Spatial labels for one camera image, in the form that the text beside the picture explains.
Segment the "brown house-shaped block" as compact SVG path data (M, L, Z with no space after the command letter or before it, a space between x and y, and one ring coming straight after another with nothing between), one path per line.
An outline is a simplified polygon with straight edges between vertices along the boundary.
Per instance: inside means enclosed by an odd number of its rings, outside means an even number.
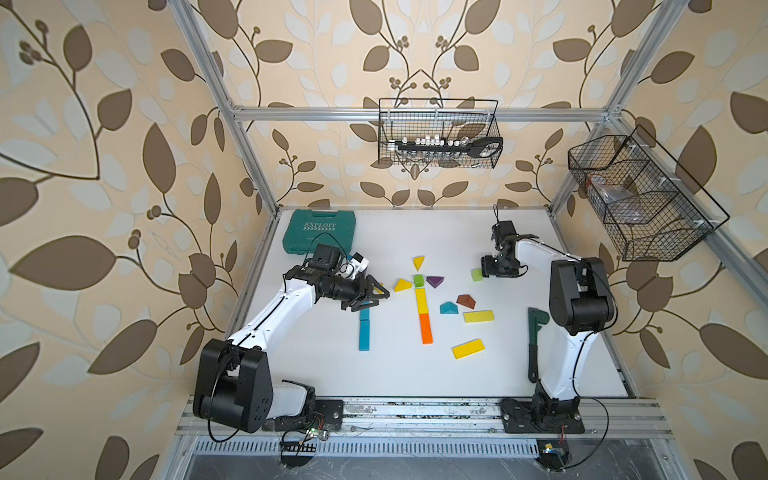
M465 308L474 310L476 307L476 300L469 294L461 294L457 297L456 303Z

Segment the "long yellow block diagonal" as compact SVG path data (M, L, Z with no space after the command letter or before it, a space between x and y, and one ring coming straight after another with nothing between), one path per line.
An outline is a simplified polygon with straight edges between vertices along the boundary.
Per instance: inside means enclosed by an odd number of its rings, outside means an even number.
M427 315L429 313L429 310L428 310L426 291L423 288L416 288L414 292L416 295L418 313L420 315Z

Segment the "dark purple triangle block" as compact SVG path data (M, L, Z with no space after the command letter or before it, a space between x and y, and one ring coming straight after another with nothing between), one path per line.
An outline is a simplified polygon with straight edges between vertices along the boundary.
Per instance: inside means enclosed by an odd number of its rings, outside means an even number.
M433 288L438 288L444 282L444 278L442 276L427 276L426 282Z

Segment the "teal house-shaped block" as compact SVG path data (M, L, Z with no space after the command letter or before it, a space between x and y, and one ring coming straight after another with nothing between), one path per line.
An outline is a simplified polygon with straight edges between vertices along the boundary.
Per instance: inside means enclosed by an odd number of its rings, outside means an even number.
M442 315L457 315L459 313L458 306L453 302L444 302L439 306L439 311Z

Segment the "orange rectangular block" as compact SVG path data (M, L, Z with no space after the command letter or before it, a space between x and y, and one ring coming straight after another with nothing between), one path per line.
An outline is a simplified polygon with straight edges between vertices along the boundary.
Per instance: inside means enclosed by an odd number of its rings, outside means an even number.
M431 329L431 322L428 313L422 313L419 315L419 326L421 332L421 339L424 345L430 345L433 343L433 334Z

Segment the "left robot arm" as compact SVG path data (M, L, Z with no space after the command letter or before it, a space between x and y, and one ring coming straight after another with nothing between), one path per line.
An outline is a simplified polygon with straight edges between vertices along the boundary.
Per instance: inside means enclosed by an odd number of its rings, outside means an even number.
M193 414L237 433L255 433L269 424L276 431L308 431L323 424L315 389L296 381L272 380L268 354L293 325L321 299L338 301L343 311L367 311L390 292L367 273L359 253L320 244L312 256L282 275L273 299L240 330L203 348L193 394Z

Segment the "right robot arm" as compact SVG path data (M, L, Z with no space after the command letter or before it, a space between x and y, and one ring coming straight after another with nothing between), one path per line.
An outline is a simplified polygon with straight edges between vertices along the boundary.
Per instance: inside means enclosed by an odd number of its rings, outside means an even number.
M549 278L548 316L559 327L548 369L530 376L535 393L528 408L542 424L578 413L581 397L577 381L598 334L616 320L617 306L608 285L604 262L577 257L520 234L510 220L491 227L496 253L481 259L482 276L517 279L533 267Z

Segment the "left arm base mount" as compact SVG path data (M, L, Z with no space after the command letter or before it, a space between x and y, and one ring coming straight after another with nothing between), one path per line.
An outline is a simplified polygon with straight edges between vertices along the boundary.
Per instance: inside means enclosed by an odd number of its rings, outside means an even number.
M263 431L305 431L310 428L337 432L342 427L344 402L319 398L315 388L283 380L273 385L274 398Z

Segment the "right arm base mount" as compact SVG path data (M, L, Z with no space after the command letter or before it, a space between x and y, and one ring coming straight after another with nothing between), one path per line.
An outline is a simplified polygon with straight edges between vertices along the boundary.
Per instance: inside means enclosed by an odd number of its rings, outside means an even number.
M530 400L503 398L499 407L508 434L584 434L581 398L560 400L537 391Z

